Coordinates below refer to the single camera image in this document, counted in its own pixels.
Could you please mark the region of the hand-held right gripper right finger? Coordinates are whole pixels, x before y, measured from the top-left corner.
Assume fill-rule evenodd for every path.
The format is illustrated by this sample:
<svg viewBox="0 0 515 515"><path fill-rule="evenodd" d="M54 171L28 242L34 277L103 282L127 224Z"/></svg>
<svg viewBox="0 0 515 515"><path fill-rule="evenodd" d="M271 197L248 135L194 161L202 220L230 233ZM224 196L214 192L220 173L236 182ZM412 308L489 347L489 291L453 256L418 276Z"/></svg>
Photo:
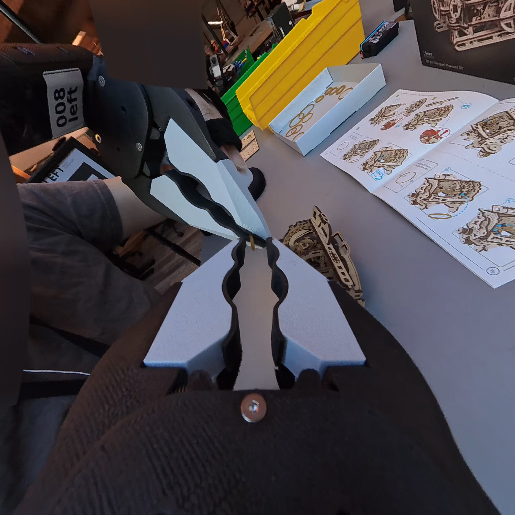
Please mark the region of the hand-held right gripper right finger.
<svg viewBox="0 0 515 515"><path fill-rule="evenodd" d="M273 310L271 349L279 387L293 387L304 370L362 366L361 347L329 281L275 238L266 241Z"/></svg>

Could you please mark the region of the person's left hand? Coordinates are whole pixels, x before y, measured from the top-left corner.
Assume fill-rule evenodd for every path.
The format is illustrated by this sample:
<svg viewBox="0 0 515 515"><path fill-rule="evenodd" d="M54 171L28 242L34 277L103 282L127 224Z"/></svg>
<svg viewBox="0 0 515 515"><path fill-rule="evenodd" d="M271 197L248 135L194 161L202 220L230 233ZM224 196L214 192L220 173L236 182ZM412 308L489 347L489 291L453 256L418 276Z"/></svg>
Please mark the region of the person's left hand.
<svg viewBox="0 0 515 515"><path fill-rule="evenodd" d="M228 156L234 164L240 175L243 177L246 187L253 181L252 172L248 169L246 162L242 158L240 152L234 145L222 145L221 150Z"/></svg>

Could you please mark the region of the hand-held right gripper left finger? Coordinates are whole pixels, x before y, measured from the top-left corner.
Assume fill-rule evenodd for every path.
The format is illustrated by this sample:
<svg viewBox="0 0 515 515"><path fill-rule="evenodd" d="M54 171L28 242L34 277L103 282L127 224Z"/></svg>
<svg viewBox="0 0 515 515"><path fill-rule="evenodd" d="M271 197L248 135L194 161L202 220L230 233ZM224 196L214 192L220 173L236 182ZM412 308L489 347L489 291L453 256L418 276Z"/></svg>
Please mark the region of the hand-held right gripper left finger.
<svg viewBox="0 0 515 515"><path fill-rule="evenodd" d="M232 241L180 285L144 358L146 367L203 371L232 390L242 349L234 297L241 287L246 242Z"/></svg>

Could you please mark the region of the yellow plastic bin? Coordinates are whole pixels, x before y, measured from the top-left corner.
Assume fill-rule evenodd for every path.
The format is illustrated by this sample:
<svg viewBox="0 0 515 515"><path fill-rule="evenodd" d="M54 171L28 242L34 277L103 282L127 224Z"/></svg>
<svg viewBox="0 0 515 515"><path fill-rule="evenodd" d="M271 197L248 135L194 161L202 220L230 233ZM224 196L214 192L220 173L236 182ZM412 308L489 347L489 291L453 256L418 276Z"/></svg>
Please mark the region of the yellow plastic bin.
<svg viewBox="0 0 515 515"><path fill-rule="evenodd" d="M365 39L359 1L322 1L236 90L243 112L264 130L325 68L349 63Z"/></svg>

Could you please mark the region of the flat wooden parts sheet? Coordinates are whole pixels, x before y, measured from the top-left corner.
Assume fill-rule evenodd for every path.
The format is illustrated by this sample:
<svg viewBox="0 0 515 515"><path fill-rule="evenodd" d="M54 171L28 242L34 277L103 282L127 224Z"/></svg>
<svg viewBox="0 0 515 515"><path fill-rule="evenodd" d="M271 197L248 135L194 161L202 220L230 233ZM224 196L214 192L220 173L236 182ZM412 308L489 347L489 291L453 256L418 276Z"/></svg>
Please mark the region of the flat wooden parts sheet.
<svg viewBox="0 0 515 515"><path fill-rule="evenodd" d="M241 144L242 149L240 154L245 162L247 162L249 158L251 158L260 150L254 130L250 130L241 138Z"/></svg>

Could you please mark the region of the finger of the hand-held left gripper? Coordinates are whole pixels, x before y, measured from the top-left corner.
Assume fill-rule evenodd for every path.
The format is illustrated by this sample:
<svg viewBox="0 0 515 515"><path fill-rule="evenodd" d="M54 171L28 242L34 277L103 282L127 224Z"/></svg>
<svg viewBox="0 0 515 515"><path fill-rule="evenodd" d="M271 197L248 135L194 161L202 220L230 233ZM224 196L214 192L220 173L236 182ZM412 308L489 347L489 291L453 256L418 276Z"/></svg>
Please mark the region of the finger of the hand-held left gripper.
<svg viewBox="0 0 515 515"><path fill-rule="evenodd" d="M189 225L230 240L264 241L271 236L248 187L252 173L241 173L205 137L203 128L170 119L164 132L172 169L162 175L162 203Z"/></svg>
<svg viewBox="0 0 515 515"><path fill-rule="evenodd" d="M151 181L151 196L180 219L206 233L244 238L233 217L230 192L241 192L241 175L232 173L164 173Z"/></svg>

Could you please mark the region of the person's left forearm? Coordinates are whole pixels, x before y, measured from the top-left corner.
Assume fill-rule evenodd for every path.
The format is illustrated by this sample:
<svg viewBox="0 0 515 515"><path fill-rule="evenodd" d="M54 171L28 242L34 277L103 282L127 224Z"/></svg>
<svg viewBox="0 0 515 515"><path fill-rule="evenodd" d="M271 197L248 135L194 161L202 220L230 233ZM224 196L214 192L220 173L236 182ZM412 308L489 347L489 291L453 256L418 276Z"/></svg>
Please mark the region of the person's left forearm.
<svg viewBox="0 0 515 515"><path fill-rule="evenodd" d="M110 250L128 237L163 222L120 177L17 185L29 247L64 255Z"/></svg>

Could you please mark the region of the person's grey shirt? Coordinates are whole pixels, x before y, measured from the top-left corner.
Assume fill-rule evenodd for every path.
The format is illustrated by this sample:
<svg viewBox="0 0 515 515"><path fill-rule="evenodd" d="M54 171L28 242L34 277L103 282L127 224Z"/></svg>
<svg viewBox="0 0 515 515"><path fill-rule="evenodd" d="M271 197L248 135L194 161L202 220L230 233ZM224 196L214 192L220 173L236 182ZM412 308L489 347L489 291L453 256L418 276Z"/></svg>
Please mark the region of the person's grey shirt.
<svg viewBox="0 0 515 515"><path fill-rule="evenodd" d="M29 241L30 325L22 395L62 395L83 383L110 345L161 298L113 261L119 241Z"/></svg>

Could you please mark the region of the black model kit box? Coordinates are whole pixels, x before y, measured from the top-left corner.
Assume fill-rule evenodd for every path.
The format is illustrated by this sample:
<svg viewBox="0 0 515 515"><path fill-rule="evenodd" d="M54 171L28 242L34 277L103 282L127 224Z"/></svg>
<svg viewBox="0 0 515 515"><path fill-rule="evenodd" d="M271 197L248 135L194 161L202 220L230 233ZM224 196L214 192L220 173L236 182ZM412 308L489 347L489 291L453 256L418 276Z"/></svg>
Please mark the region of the black model kit box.
<svg viewBox="0 0 515 515"><path fill-rule="evenodd" d="M410 1L422 65L514 84L514 1Z"/></svg>

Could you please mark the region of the open instruction booklet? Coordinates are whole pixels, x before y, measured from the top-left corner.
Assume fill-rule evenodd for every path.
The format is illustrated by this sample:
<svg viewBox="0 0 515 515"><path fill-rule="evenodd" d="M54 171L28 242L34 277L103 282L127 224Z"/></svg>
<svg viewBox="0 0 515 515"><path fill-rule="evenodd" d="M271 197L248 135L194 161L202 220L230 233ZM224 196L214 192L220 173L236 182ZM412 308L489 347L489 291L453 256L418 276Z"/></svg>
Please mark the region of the open instruction booklet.
<svg viewBox="0 0 515 515"><path fill-rule="evenodd" d="M399 89L321 157L491 287L514 280L514 98Z"/></svg>

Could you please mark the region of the green plastic bin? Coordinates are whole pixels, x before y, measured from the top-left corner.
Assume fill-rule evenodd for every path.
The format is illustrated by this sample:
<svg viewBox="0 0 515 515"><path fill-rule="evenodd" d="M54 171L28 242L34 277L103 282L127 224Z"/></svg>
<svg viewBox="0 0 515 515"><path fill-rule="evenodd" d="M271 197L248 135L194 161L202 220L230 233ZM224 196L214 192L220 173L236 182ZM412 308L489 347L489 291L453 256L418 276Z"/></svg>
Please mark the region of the green plastic bin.
<svg viewBox="0 0 515 515"><path fill-rule="evenodd" d="M269 128L295 96L292 85L298 76L289 73L298 62L288 62L290 49L273 49L270 54L273 57L263 68L257 70L266 57L256 61L254 68L222 97L222 101L228 100L225 105L238 137L252 126Z"/></svg>

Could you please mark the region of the small black blue device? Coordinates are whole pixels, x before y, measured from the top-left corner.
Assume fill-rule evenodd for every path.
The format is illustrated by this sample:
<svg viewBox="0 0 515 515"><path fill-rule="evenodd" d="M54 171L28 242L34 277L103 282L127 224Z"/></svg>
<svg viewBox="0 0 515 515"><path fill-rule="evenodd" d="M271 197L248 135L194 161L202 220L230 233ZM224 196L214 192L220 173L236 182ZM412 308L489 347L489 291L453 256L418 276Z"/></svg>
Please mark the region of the small black blue device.
<svg viewBox="0 0 515 515"><path fill-rule="evenodd" d="M399 23L384 21L360 45L362 59L378 55L399 33Z"/></svg>

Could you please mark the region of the small black carton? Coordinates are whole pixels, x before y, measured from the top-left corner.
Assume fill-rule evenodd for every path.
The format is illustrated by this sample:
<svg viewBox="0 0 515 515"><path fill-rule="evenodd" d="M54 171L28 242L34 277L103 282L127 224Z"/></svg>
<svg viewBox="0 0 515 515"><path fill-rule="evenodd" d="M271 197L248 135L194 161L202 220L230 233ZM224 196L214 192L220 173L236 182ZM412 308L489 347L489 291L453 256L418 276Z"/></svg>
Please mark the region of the small black carton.
<svg viewBox="0 0 515 515"><path fill-rule="evenodd" d="M275 6L267 17L267 23L273 31L274 42L279 44L294 28L287 4L281 2Z"/></svg>

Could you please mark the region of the white cardboard tray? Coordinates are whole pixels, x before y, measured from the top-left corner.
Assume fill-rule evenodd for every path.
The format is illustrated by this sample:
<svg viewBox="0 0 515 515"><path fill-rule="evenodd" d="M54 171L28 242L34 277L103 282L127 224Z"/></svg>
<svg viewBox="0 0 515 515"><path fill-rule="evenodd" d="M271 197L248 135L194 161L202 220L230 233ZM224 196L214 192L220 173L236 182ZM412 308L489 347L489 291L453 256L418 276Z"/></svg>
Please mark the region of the white cardboard tray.
<svg viewBox="0 0 515 515"><path fill-rule="evenodd" d="M354 89L295 142L284 137L285 128L305 106L329 86L346 84ZM288 146L307 155L333 130L363 107L386 84L381 64L346 64L325 68L271 123L270 130Z"/></svg>

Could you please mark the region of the group of wooden rings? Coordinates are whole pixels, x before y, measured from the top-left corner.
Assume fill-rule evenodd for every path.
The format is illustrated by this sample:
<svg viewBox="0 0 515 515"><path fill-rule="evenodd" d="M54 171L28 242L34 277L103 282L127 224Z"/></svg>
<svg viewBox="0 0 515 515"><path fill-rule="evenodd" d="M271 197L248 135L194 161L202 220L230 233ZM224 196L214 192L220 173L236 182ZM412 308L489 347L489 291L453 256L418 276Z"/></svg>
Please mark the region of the group of wooden rings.
<svg viewBox="0 0 515 515"><path fill-rule="evenodd" d="M346 84L327 87L324 93L312 100L290 120L285 128L284 137L295 142L353 89L354 87Z"/></svg>

